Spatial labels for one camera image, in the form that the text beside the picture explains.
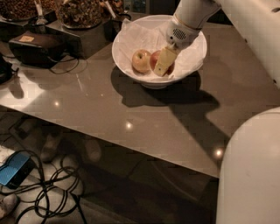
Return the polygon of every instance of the floor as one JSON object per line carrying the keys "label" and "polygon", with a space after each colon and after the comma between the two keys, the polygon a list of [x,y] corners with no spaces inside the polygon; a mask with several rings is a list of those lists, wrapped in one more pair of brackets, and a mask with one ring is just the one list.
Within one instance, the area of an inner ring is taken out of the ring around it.
{"label": "floor", "polygon": [[[24,136],[17,129],[22,121],[28,129]],[[2,149],[40,155],[45,127],[37,118],[0,107]],[[39,184],[42,172],[37,168],[17,189],[1,186],[1,194],[14,192],[21,202],[0,224],[43,223],[46,195],[49,210],[56,213],[49,213],[45,223],[215,223],[217,179],[99,139],[102,156],[93,162],[84,135],[62,130],[56,158],[42,163],[44,179],[50,180],[45,182],[47,193]],[[36,156],[31,158],[41,164]]]}

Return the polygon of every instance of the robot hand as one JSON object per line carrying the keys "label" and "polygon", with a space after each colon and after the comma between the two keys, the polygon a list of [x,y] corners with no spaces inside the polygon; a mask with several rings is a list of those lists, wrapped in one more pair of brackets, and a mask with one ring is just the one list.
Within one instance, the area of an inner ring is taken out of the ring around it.
{"label": "robot hand", "polygon": [[187,48],[220,8],[212,0],[181,0],[167,28],[167,43],[179,50]]}

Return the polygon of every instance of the red apple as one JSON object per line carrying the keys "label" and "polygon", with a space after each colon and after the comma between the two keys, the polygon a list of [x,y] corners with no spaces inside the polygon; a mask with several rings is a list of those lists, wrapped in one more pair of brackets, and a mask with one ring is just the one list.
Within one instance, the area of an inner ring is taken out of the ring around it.
{"label": "red apple", "polygon": [[[155,66],[158,62],[158,57],[160,54],[161,50],[155,51],[151,56],[150,56],[150,68],[152,71],[155,70]],[[166,74],[171,74],[174,70],[175,67],[175,62],[173,62],[172,65],[169,66],[168,70],[166,71]]]}
{"label": "red apple", "polygon": [[132,55],[132,67],[139,73],[144,74],[150,71],[151,53],[144,49],[139,49]]}

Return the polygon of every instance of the bowl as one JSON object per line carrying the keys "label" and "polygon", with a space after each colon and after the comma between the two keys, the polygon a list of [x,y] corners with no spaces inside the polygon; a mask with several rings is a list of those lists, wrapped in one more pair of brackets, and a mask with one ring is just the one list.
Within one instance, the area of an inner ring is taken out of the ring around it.
{"label": "bowl", "polygon": [[156,15],[142,17],[133,22],[123,21],[121,31],[112,45],[112,56],[117,67],[133,81],[146,88],[166,88],[187,75],[199,70],[207,55],[207,41],[201,31],[190,46],[182,50],[175,60],[171,74],[160,77],[152,71],[142,74],[132,68],[132,55],[138,49],[153,53],[167,45],[165,31],[172,16]]}

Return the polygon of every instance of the white paper liner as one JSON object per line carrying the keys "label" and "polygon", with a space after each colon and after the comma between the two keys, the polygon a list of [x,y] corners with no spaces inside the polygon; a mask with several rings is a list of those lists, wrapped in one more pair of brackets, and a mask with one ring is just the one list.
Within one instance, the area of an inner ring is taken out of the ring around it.
{"label": "white paper liner", "polygon": [[165,31],[168,22],[169,16],[144,17],[135,22],[125,19],[112,48],[116,65],[132,79],[144,83],[177,81],[198,70],[207,52],[207,43],[202,32],[188,48],[178,55],[171,74],[160,77],[152,71],[142,74],[132,68],[132,55],[136,50],[145,49],[154,53],[167,46]]}

